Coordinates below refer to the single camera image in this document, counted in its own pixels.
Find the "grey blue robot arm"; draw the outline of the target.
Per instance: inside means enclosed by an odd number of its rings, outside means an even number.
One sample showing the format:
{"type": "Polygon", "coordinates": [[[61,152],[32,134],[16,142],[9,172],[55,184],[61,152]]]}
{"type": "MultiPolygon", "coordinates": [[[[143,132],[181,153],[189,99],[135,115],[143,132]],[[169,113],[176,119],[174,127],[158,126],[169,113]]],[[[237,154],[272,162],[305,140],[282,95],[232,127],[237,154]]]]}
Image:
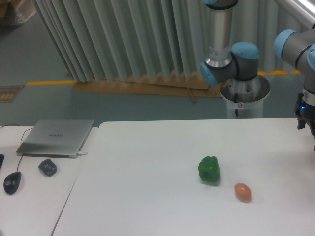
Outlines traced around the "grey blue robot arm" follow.
{"type": "MultiPolygon", "coordinates": [[[[236,0],[206,0],[211,10],[209,55],[200,63],[205,81],[213,86],[223,83],[222,96],[234,105],[233,115],[239,117],[240,105],[263,100],[270,91],[268,81],[258,75],[259,51],[248,42],[229,45],[232,10],[236,0]]],[[[279,0],[283,7],[308,30],[297,33],[282,31],[274,40],[278,58],[304,75],[303,90],[297,95],[294,114],[298,129],[305,126],[315,133],[315,2],[313,0],[279,0]]]]}

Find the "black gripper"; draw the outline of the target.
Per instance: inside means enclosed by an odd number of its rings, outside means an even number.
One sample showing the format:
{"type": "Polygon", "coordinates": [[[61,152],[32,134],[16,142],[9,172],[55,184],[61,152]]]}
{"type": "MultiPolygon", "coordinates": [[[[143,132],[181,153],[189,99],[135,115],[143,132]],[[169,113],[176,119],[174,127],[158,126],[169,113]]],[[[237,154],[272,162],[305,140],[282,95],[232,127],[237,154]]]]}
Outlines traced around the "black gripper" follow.
{"type": "Polygon", "coordinates": [[[315,107],[311,104],[308,104],[304,100],[305,98],[306,96],[302,92],[297,95],[294,114],[296,115],[298,121],[298,130],[304,129],[306,125],[308,125],[310,130],[312,130],[312,136],[314,138],[313,150],[315,150],[315,107]]]}

